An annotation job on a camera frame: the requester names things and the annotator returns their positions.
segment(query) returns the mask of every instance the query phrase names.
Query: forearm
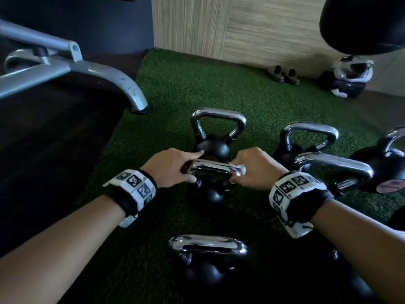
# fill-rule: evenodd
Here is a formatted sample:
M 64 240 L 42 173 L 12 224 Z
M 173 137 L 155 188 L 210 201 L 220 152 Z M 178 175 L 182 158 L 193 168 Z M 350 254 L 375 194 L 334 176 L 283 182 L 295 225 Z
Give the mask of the forearm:
M 1 303 L 56 303 L 125 213 L 100 196 L 0 259 Z
M 311 220 L 369 286 L 388 303 L 405 303 L 405 237 L 338 201 Z

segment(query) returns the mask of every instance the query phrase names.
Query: shoe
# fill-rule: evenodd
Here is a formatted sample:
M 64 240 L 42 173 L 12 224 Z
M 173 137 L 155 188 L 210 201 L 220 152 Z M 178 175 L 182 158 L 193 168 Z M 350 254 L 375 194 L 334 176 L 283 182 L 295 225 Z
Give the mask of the shoe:
M 278 83 L 284 82 L 283 69 L 280 65 L 267 68 L 267 74 Z
M 289 69 L 287 71 L 287 73 L 283 71 L 283 76 L 284 76 L 284 80 L 287 83 L 290 83 L 292 85 L 300 84 L 300 79 L 298 79 L 297 71 L 293 68 Z

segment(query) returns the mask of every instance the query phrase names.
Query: green turf mat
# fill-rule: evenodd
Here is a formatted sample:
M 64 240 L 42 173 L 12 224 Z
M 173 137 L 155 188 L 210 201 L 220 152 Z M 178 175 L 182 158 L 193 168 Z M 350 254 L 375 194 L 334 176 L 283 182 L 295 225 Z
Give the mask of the green turf mat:
M 327 152 L 340 156 L 375 143 L 380 135 L 342 99 L 319 89 L 314 82 L 278 84 L 259 69 L 153 49 L 143 61 L 137 82 L 154 106 L 145 116 L 124 111 L 77 206 L 97 197 L 101 185 L 112 176 L 126 168 L 139 168 L 162 149 L 191 151 L 194 136 L 190 115 L 200 107 L 235 110 L 247 118 L 245 131 L 231 147 L 231 158 L 239 149 L 252 146 L 271 154 L 277 147 L 280 129 L 297 120 L 338 128 L 341 138 Z M 201 122 L 211 133 L 226 133 L 234 127 L 234 123 L 218 119 L 204 118 Z M 294 133 L 292 138 L 303 145 L 319 139 L 309 133 Z M 227 205 L 238 219 L 226 217 L 213 222 L 190 209 L 185 193 L 185 184 L 160 189 L 134 224 L 114 231 L 64 300 L 181 303 L 167 241 L 184 233 L 241 239 L 248 245 L 253 269 L 269 282 L 278 279 L 275 264 L 281 262 L 283 248 L 293 240 L 270 211 L 266 194 L 232 189 Z M 404 204 L 401 194 L 382 196 L 358 191 L 340 200 L 381 222 Z

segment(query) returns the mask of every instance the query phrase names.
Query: kettlebell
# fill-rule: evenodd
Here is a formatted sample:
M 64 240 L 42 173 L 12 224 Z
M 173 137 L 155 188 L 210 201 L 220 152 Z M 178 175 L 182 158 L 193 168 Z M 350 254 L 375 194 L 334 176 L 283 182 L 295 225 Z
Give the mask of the kettlebell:
M 233 120 L 236 122 L 237 127 L 223 137 L 217 134 L 206 134 L 201 128 L 201 117 Z M 242 133 L 245 126 L 246 118 L 239 112 L 214 108 L 198 109 L 191 115 L 191 127 L 196 140 L 194 149 L 196 152 L 204 150 L 201 157 L 203 159 L 226 162 L 229 155 L 229 145 Z
M 304 148 L 299 144 L 292 144 L 290 134 L 296 130 L 304 130 L 315 133 L 322 133 L 327 139 L 318 145 Z M 280 132 L 280 144 L 273 153 L 273 158 L 289 170 L 294 170 L 295 157 L 304 152 L 320 152 L 329 148 L 339 138 L 339 131 L 321 123 L 292 122 L 286 125 Z M 309 164 L 302 167 L 303 171 L 308 171 Z
M 343 192 L 348 188 L 367 184 L 373 179 L 374 175 L 372 167 L 367 163 L 321 152 L 305 152 L 299 154 L 294 159 L 293 168 L 298 171 L 303 171 L 308 164 L 335 167 L 343 171 L 345 175 L 350 175 L 350 177 L 343 181 L 327 185 L 328 190 L 335 195 L 335 197 L 342 196 Z
M 180 285 L 194 296 L 232 276 L 247 255 L 242 241 L 222 236 L 180 235 L 169 240 L 169 249 Z
M 405 154 L 392 144 L 405 135 L 405 126 L 396 127 L 378 140 L 377 145 L 362 148 L 350 158 L 367 163 L 374 170 L 371 181 L 359 190 L 373 193 L 393 193 L 405 188 Z
M 194 175 L 197 181 L 188 184 L 188 201 L 198 211 L 210 214 L 218 209 L 225 195 L 234 186 L 229 182 L 233 175 L 245 174 L 243 165 L 196 159 L 187 163 L 186 173 Z

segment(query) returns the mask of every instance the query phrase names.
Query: label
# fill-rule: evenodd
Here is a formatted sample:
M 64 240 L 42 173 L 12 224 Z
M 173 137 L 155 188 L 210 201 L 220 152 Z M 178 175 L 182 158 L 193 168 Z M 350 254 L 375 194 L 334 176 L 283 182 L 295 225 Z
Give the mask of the label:
M 405 179 L 391 179 L 382 182 L 376 187 L 378 193 L 393 193 L 405 188 Z

